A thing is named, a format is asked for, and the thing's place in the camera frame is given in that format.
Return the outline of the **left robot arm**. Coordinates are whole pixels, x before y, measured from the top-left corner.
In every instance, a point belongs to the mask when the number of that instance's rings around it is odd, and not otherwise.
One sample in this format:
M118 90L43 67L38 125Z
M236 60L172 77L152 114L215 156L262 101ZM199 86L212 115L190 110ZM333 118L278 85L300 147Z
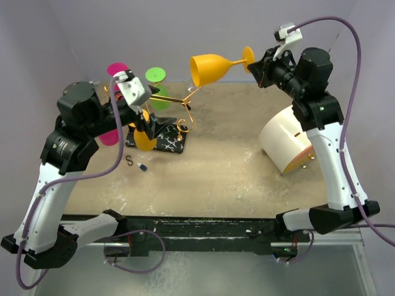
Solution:
M57 101L59 116L54 131L47 137L40 159L39 178L28 211L16 232L2 238L1 246L33 269L64 266L75 252L94 241L109 237L114 242L127 235L127 219L113 210L76 226L60 221L77 182L89 179L86 169L98 151L96 138L109 132L122 134L130 123L149 139L154 139L174 122L173 118L151 115L145 119L141 110L158 92L138 78L119 81L122 98L115 93L102 104L92 83L81 81L68 85Z

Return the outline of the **pink wine glass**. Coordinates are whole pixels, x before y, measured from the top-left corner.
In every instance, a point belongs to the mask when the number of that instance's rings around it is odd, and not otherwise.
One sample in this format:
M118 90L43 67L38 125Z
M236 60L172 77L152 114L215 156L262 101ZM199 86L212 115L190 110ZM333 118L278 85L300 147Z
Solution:
M114 146L119 142L119 132L117 129L100 135L99 140L105 146Z
M117 74L118 72L124 72L128 70L128 67L126 64L121 63L121 62L116 62L116 63L112 63L108 66L107 68L107 73L113 77L115 74ZM114 92L115 93L122 93L122 90L119 88L119 85L117 83L114 84Z

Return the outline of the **gold wine glass rack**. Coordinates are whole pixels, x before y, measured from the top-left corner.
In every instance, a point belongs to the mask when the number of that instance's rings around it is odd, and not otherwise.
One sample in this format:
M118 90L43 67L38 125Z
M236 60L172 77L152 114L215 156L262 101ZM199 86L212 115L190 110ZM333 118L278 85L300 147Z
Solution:
M190 113L191 107L189 106L191 97L197 93L200 88L194 84L189 85L187 89L188 95L184 99L176 99L167 96L167 91L160 82L155 82L154 87L156 87L159 92L155 93L154 97L151 99L151 105L160 102L173 102L181 104L185 107L189 119L193 121L192 115ZM140 132L136 129L134 123L128 125L129 132L125 140L125 144L129 147L135 147L142 151L150 150L161 150L170 153L182 153L184 149L184 141L186 134L189 133L194 127L187 127L185 119L181 118L172 124L165 124L159 128L159 134L155 136L153 140L149 140L144 132Z

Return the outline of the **pink wine glass front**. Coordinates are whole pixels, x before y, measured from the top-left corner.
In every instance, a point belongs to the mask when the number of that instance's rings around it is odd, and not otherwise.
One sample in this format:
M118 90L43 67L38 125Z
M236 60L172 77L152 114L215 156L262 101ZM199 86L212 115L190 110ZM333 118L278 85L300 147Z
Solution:
M105 146L114 146L119 142L119 132L117 129L100 135L99 140Z

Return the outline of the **orange wine glass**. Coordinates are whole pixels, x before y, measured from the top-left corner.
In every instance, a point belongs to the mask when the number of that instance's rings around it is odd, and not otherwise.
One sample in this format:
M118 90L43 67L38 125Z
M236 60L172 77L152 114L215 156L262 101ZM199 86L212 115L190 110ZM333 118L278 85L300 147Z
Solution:
M148 119L148 117L150 117L150 113L145 109L142 109L142 110L144 112L145 119ZM133 130L134 130L133 125L130 126L128 124L128 128L129 128L129 131L133 132ZM133 137L133 139L135 141L135 146L141 151L153 150L157 144L156 138L148 139L145 135L136 136L135 138Z
M250 73L247 66L255 61L252 49L243 49L241 60L230 61L218 54L195 55L189 59L189 67L193 83L197 87L220 80L235 65L242 65L246 73Z

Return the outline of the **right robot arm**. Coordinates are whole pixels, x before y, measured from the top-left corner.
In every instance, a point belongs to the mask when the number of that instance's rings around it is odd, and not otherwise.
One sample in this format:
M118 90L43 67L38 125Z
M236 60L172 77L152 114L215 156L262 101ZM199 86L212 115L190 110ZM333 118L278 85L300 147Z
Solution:
M295 61L291 51L275 57L278 47L266 50L249 64L260 88L275 85L292 98L292 110L314 148L326 183L323 205L280 213L275 217L275 236L289 241L296 231L313 229L319 234L343 229L380 212L369 200L356 175L345 140L345 119L340 104L326 87L333 70L327 51L309 47Z

